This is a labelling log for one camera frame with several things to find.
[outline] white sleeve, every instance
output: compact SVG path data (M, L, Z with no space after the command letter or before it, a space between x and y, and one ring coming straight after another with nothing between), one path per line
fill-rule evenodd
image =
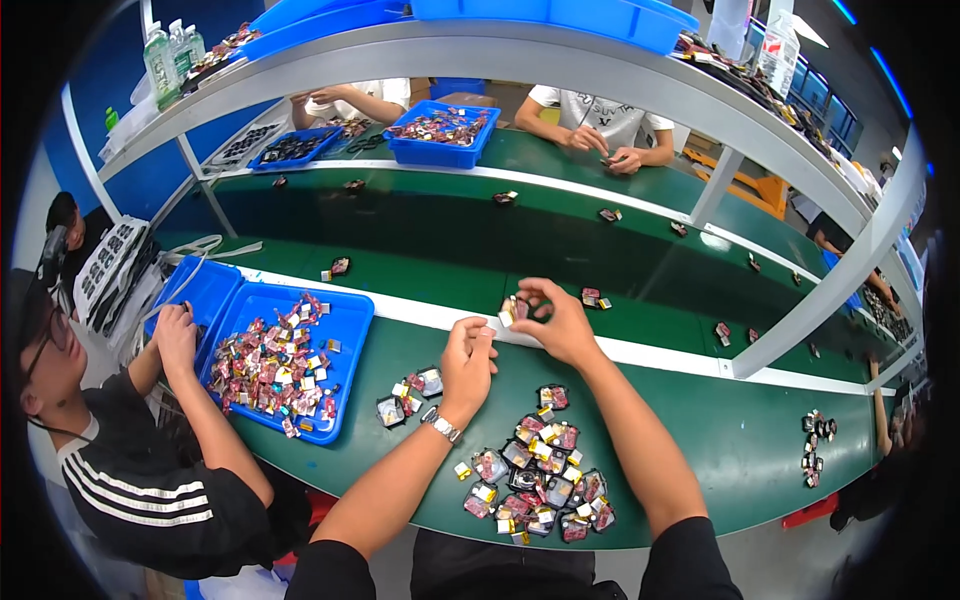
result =
M549 107L555 102L560 102L560 89L546 85L534 85L529 96L537 101L540 106Z
M653 112L648 112L643 115L643 118L650 123L650 127L653 128L655 132L661 132L663 130L672 130L674 128L673 121L670 119L664 119L663 117L657 116Z
M380 82L383 86L383 99L400 105L404 110L410 108L410 80L407 78L385 79Z

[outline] bottle label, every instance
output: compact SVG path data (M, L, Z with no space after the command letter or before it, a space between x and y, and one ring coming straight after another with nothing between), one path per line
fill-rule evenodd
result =
M174 65L177 67L177 75L181 79L186 77L187 71L193 66L193 53L190 50L184 50L174 58Z

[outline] white metal shelf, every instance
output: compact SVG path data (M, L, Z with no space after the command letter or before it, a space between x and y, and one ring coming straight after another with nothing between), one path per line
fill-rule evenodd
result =
M392 77L476 77L584 90L723 141L816 199L852 237L870 208L778 117L679 60L537 23L409 21L328 36L238 66L168 108L100 171L101 181L178 135L304 89Z

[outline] striped sleeve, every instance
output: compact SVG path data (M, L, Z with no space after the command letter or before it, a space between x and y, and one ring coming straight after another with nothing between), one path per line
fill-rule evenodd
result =
M269 531L256 494L235 474L202 465L162 475L119 470L77 450L61 457L77 511L117 548L166 557L238 551Z

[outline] floor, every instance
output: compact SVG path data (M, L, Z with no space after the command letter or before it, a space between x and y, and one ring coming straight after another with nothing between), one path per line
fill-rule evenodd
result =
M720 551L746 600L804 600L824 597L837 568L856 555L878 531L882 517L854 521L837 535L826 518L783 530L769 523L718 539ZM378 600L410 598L410 568L417 529L408 526L371 559ZM598 552L596 581L615 580L636 598L650 550Z

